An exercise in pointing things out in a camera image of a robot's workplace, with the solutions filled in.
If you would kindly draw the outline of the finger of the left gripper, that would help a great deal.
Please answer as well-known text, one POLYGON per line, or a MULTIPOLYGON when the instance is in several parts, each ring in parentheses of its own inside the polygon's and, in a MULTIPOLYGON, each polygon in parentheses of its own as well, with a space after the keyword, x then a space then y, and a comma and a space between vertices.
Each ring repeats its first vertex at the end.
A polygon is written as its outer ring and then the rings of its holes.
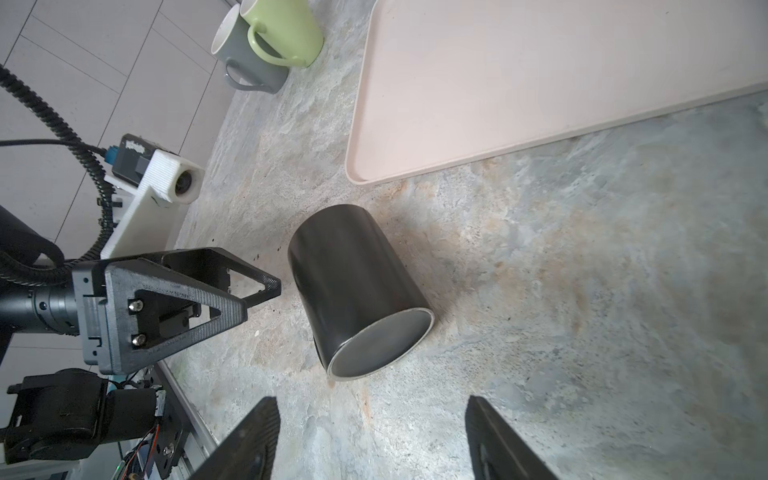
MULTIPOLYGON (((257 289, 242 297, 247 308, 277 298, 282 293, 281 280, 256 268, 239 257, 219 247, 174 250, 146 254, 143 259, 160 265, 184 277, 176 283, 188 285, 191 280, 212 287, 216 291, 231 294, 235 277, 243 277, 256 284, 257 289)), ((182 299, 152 292, 146 289, 135 291, 128 300, 129 309, 192 309, 200 308, 200 301, 182 299)))

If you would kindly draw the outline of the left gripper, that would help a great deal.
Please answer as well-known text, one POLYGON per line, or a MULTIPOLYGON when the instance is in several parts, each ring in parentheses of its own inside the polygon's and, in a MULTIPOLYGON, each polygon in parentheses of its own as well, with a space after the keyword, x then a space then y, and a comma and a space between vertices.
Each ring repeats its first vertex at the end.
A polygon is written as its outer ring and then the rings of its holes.
POLYGON ((83 358, 104 374, 129 374, 247 319, 245 301, 142 257, 85 262, 72 283, 1 288, 1 332, 81 337, 83 358), (192 309, 129 309, 137 290, 200 301, 192 309))

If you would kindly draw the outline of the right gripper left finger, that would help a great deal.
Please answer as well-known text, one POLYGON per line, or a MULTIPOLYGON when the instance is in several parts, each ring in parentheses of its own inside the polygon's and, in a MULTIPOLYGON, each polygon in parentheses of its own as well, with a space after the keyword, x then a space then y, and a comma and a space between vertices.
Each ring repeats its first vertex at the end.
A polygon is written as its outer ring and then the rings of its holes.
POLYGON ((270 479, 280 426, 277 398, 262 398, 190 479, 270 479))

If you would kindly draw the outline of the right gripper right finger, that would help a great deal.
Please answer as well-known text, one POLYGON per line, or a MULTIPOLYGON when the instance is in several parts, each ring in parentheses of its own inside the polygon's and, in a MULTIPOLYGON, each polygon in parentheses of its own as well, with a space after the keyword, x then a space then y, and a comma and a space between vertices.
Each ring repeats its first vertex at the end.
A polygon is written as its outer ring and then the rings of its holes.
POLYGON ((465 426, 476 479, 557 479, 484 397, 469 397, 465 426))

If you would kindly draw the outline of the black mug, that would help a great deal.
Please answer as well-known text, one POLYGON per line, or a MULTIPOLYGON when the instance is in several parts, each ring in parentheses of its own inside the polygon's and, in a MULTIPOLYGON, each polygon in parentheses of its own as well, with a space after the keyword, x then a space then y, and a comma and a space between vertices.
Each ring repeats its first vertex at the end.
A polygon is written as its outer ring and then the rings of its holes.
POLYGON ((320 210, 287 250, 319 360, 336 381, 368 376, 410 352, 436 314, 364 208, 320 210))

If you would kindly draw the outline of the grey mug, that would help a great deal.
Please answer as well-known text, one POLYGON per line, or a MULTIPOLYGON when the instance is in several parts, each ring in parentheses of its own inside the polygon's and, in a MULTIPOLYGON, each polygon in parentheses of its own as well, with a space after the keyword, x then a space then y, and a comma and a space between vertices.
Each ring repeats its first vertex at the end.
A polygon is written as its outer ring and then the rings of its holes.
POLYGON ((283 87, 289 70, 265 62, 253 52, 247 40, 249 25, 239 9, 238 4, 232 6, 222 20, 211 54, 224 64, 225 78, 232 88, 275 94, 283 87))

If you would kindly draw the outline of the light green mug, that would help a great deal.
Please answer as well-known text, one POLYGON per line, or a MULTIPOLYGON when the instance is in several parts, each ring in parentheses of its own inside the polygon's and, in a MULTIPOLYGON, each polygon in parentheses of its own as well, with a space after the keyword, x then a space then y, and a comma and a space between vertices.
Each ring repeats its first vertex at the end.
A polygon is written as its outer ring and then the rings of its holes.
POLYGON ((309 67, 324 45, 322 30, 305 0, 250 0, 240 4, 246 38, 263 61, 283 67, 309 67))

